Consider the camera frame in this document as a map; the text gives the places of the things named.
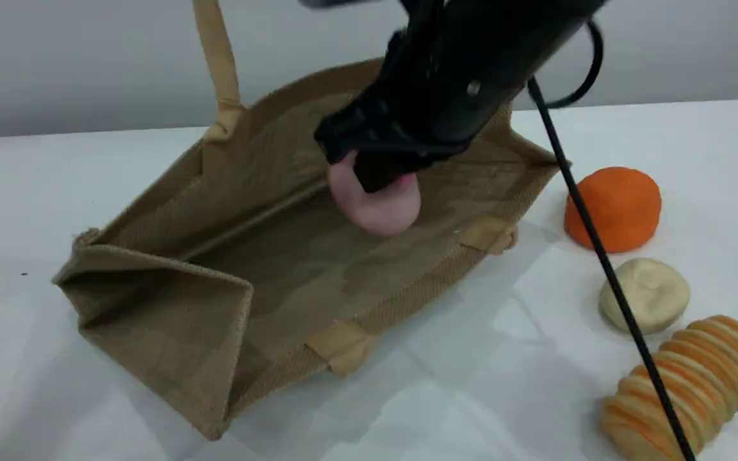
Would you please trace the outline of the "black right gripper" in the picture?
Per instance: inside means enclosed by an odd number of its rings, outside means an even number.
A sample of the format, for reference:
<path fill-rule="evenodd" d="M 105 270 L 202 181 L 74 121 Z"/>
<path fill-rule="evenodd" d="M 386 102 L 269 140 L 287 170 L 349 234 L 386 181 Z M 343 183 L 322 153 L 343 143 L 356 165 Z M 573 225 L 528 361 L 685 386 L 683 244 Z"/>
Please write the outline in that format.
<path fill-rule="evenodd" d="M 315 131 L 329 163 L 357 151 L 365 193 L 468 148 L 578 29 L 577 13 L 412 13 L 377 78 Z"/>

